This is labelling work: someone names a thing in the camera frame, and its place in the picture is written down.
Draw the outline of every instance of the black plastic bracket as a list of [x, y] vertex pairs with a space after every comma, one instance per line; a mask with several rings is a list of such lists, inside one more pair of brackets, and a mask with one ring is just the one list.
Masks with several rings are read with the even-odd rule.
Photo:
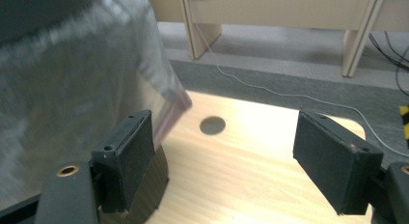
[[293, 156], [337, 214], [409, 223], [409, 164], [381, 168], [383, 153], [330, 118], [300, 111]]
[[[142, 111], [125, 118], [93, 151], [90, 162], [53, 169], [41, 196], [1, 210], [0, 223], [146, 222], [169, 181], [165, 153], [153, 147], [150, 116]], [[100, 206], [104, 212], [98, 212]]]

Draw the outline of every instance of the translucent plastic sheet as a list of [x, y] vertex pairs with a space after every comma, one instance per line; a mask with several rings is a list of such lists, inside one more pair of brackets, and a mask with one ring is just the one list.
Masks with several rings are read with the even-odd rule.
[[122, 118], [152, 110], [155, 146], [191, 101], [148, 0], [95, 0], [0, 46], [0, 210], [40, 193], [50, 167], [89, 160]]

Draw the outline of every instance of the white cable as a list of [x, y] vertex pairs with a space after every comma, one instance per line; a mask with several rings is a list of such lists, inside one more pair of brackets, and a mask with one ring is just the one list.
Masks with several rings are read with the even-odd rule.
[[394, 153], [396, 153], [396, 154], [399, 154], [399, 155], [402, 155], [402, 156], [405, 156], [405, 157], [409, 157], [409, 154], [403, 154], [403, 153], [401, 153], [401, 152], [399, 152], [399, 151], [397, 151], [397, 150], [391, 148], [391, 147], [388, 146], [385, 142], [383, 142], [382, 139], [381, 139], [381, 138], [376, 134], [376, 132], [373, 130], [373, 128], [372, 128], [372, 126], [369, 124], [367, 118], [365, 118], [365, 116], [361, 113], [361, 111], [359, 111], [359, 110], [358, 110], [357, 108], [355, 108], [355, 107], [347, 106], [347, 105], [342, 105], [342, 104], [337, 104], [337, 103], [333, 103], [333, 102], [329, 102], [329, 101], [324, 101], [324, 100], [320, 100], [320, 99], [318, 99], [318, 98], [309, 97], [309, 96], [306, 96], [306, 95], [288, 95], [288, 94], [277, 93], [277, 92], [271, 91], [270, 89], [268, 89], [268, 88], [266, 88], [266, 87], [263, 87], [263, 86], [257, 86], [257, 85], [249, 84], [249, 83], [244, 82], [243, 80], [241, 80], [240, 78], [238, 78], [238, 77], [236, 77], [236, 76], [234, 76], [234, 75], [231, 75], [231, 74], [228, 74], [228, 73], [223, 72], [223, 71], [220, 69], [219, 62], [218, 62], [218, 59], [217, 59], [216, 55], [215, 55], [215, 54], [213, 53], [213, 51], [211, 50], [210, 45], [208, 44], [207, 40], [205, 39], [205, 36], [204, 36], [204, 34], [202, 33], [202, 30], [199, 28], [199, 25], [198, 25], [197, 23], [196, 23], [196, 28], [198, 29], [199, 34], [201, 35], [202, 39], [204, 40], [204, 43], [206, 44], [208, 51], [209, 51], [209, 52], [211, 53], [211, 55], [213, 56], [213, 58], [214, 58], [214, 60], [215, 60], [215, 63], [216, 63], [217, 69], [218, 69], [223, 75], [225, 75], [226, 77], [234, 78], [236, 81], [238, 81], [239, 83], [241, 83], [241, 84], [243, 84], [243, 85], [245, 85], [245, 86], [247, 86], [247, 87], [256, 88], [256, 89], [261, 89], [261, 90], [267, 91], [267, 92], [269, 92], [269, 93], [271, 93], [271, 94], [274, 94], [274, 95], [277, 95], [277, 96], [290, 97], [290, 98], [308, 98], [308, 99], [311, 99], [311, 100], [314, 100], [314, 101], [317, 101], [317, 102], [320, 102], [320, 103], [323, 103], [323, 104], [328, 104], [328, 105], [333, 105], [333, 106], [337, 106], [337, 107], [342, 107], [342, 108], [346, 108], [346, 109], [353, 110], [353, 111], [355, 111], [356, 113], [358, 113], [358, 114], [362, 117], [362, 119], [365, 121], [365, 123], [366, 123], [367, 126], [369, 127], [370, 131], [372, 132], [372, 134], [375, 136], [375, 138], [376, 138], [385, 148], [389, 149], [390, 151], [392, 151], [392, 152], [394, 152]]

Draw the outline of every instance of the black cable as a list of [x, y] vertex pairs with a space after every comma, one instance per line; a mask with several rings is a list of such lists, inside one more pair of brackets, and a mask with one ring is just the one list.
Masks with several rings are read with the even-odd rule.
[[401, 69], [404, 70], [408, 70], [409, 71], [409, 67], [402, 64], [401, 62], [395, 60], [394, 58], [392, 58], [391, 56], [389, 56], [388, 54], [386, 54], [382, 48], [379, 46], [378, 42], [376, 41], [376, 39], [373, 37], [372, 34], [369, 34], [369, 39], [370, 41], [373, 43], [373, 46], [375, 46], [376, 49], [378, 49], [378, 51], [386, 58], [388, 59], [388, 61], [390, 61], [392, 64], [396, 65], [397, 67], [400, 67]]
[[[400, 63], [403, 61], [404, 56], [406, 56], [406, 54], [408, 53], [408, 51], [409, 51], [409, 45], [407, 46], [405, 52], [403, 53], [402, 57], [400, 58], [400, 60], [399, 60]], [[400, 84], [399, 84], [399, 69], [400, 69], [400, 67], [397, 66], [397, 67], [396, 67], [396, 70], [395, 70], [395, 81], [396, 81], [396, 85], [397, 85], [397, 87], [399, 88], [399, 90], [400, 90], [403, 94], [405, 94], [406, 96], [409, 97], [409, 93], [405, 92], [405, 91], [402, 89], [402, 87], [400, 86]]]
[[396, 54], [397, 56], [399, 56], [401, 59], [405, 60], [406, 62], [409, 62], [409, 60], [407, 60], [404, 56], [402, 56], [402, 55], [400, 55], [399, 53], [397, 53], [397, 52], [395, 51], [395, 49], [392, 47], [391, 41], [389, 40], [388, 32], [385, 31], [384, 33], [385, 33], [385, 38], [386, 38], [386, 41], [387, 41], [387, 43], [388, 43], [388, 46], [389, 46], [389, 48], [392, 50], [392, 52], [393, 52], [394, 54]]

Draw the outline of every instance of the yellow object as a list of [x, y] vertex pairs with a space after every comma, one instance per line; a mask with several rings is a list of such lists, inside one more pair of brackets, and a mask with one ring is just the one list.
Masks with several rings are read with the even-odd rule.
[[405, 139], [409, 147], [409, 106], [400, 106], [399, 108], [403, 121], [403, 132], [405, 133]]

